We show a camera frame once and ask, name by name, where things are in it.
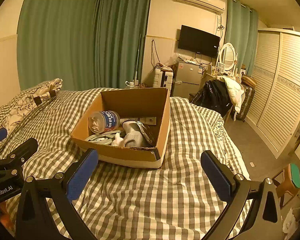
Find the refrigerator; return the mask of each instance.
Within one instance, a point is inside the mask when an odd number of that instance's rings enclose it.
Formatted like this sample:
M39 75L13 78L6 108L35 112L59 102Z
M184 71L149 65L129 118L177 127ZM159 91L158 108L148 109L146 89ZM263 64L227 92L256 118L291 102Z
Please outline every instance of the refrigerator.
M199 91L201 75L202 66L178 61L172 95L189 98L190 93L196 94Z

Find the floor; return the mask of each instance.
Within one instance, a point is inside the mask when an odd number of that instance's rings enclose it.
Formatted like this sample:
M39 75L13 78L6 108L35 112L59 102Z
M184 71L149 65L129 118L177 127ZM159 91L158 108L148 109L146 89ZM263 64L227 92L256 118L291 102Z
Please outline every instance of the floor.
M295 163L300 168L300 160L295 154L280 156L276 159L263 140L246 122L233 121L229 118L225 128L234 144L240 150L251 180L263 181L266 177L272 178L289 163ZM300 190L298 196L281 210L283 220L290 208L296 207L300 207ZM300 217L300 209L294 209L293 214L296 218Z

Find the white wall-mounted air conditioner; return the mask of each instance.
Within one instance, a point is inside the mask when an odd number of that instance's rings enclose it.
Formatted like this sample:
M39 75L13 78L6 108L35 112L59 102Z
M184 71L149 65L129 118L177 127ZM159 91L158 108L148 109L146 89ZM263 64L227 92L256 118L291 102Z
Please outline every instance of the white wall-mounted air conditioner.
M183 3L191 4L216 14L222 14L226 9L226 3L221 0L178 0Z

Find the gingham blanket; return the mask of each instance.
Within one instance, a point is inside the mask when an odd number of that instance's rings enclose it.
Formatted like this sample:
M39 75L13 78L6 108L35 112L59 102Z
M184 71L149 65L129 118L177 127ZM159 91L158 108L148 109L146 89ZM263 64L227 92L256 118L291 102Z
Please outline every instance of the gingham blanket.
M25 90L0 108L0 123ZM60 91L34 109L0 148L0 159L30 137L38 151L23 165L25 178L51 178L77 161L82 151L70 133L97 95L108 89ZM171 119L167 150L161 169L133 169L99 162L73 205L97 239L201 239L226 206L203 172L200 156L210 149L222 163L242 173L241 155L217 112L195 106L184 98L170 98ZM19 195L7 201L15 223ZM55 223L69 237L51 199ZM247 202L230 237L246 217Z

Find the black flat screen tv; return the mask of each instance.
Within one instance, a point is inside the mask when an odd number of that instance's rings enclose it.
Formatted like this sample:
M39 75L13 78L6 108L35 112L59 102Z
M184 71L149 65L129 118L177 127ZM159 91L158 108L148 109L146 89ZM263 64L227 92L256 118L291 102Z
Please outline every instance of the black flat screen tv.
M178 49L216 58L220 37L189 26L182 25Z

